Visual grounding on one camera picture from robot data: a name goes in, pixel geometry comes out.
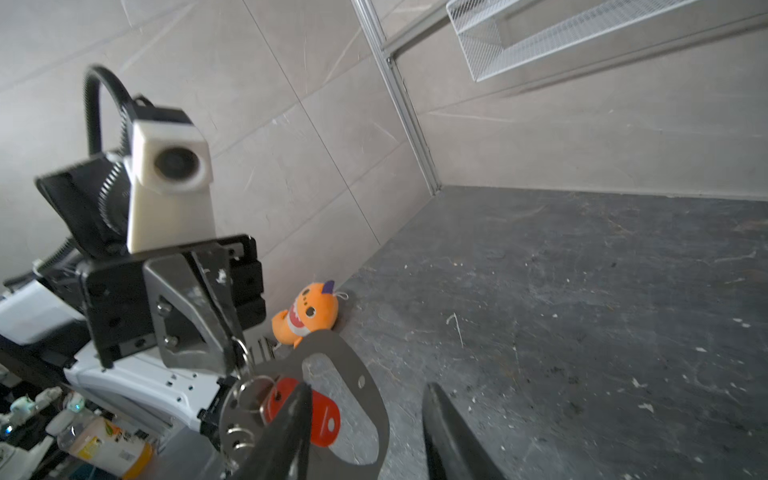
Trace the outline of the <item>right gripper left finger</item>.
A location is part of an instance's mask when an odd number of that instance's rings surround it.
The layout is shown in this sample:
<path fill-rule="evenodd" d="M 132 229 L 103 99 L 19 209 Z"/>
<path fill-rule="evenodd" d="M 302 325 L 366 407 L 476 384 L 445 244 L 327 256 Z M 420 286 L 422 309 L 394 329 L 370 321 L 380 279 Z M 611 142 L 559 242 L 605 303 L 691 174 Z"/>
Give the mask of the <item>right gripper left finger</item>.
<path fill-rule="evenodd" d="M 312 427 L 312 389 L 300 382 L 250 456 L 231 479 L 306 479 Z"/>

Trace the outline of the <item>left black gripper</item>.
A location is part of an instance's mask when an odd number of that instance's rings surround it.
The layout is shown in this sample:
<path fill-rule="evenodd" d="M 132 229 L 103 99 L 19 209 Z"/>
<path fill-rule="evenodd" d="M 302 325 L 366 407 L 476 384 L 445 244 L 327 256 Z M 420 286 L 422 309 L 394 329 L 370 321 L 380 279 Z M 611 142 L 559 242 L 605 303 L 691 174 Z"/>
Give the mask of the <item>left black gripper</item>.
<path fill-rule="evenodd" d="M 237 342 L 265 320 L 257 244 L 235 235 L 77 267 L 86 318 L 104 368 L 151 347 L 171 369 L 231 374 Z"/>

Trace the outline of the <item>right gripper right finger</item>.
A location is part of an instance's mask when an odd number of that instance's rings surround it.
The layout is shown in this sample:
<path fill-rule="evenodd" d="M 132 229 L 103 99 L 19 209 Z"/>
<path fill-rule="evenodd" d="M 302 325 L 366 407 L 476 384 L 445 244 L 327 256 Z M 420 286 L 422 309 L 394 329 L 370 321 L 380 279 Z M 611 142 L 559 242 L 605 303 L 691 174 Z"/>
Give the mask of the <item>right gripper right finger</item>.
<path fill-rule="evenodd" d="M 424 391 L 422 425 L 429 479 L 505 479 L 446 392 L 434 382 Z"/>

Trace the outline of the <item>red key tag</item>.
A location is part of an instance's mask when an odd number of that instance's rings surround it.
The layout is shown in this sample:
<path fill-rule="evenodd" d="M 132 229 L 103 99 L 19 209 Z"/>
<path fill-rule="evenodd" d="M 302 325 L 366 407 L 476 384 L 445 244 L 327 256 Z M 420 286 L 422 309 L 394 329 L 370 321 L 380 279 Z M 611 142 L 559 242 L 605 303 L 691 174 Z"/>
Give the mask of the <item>red key tag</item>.
<path fill-rule="evenodd" d="M 262 417 L 266 424 L 278 415 L 287 399 L 299 385 L 295 378 L 280 378 L 262 403 Z M 329 448 L 338 438 L 341 430 L 341 413 L 337 404 L 329 397 L 312 392 L 312 414 L 310 440 L 315 446 Z"/>

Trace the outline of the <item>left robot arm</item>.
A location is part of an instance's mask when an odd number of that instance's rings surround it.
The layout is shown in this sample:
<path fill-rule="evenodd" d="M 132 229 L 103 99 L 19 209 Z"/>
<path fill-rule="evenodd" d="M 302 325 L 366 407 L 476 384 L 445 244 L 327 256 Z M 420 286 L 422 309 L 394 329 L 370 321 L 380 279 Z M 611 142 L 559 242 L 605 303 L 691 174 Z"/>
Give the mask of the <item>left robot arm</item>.
<path fill-rule="evenodd" d="M 245 332 L 266 306 L 255 240 L 215 234 L 212 182 L 210 161 L 180 147 L 37 178 L 71 234 L 7 281 L 1 358 L 147 430 L 178 421 L 237 463 L 263 430 Z"/>

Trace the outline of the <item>orange plush shark toy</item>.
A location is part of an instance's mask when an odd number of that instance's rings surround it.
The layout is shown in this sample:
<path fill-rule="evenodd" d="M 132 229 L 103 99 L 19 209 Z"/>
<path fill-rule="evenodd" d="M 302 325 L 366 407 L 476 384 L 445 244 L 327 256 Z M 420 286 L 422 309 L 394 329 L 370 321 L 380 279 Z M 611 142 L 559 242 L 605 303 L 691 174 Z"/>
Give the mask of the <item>orange plush shark toy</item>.
<path fill-rule="evenodd" d="M 296 348 L 311 333 L 332 330 L 338 319 L 339 301 L 348 299 L 346 292 L 335 290 L 333 280 L 306 286 L 288 309 L 273 316 L 271 327 L 276 341 Z"/>

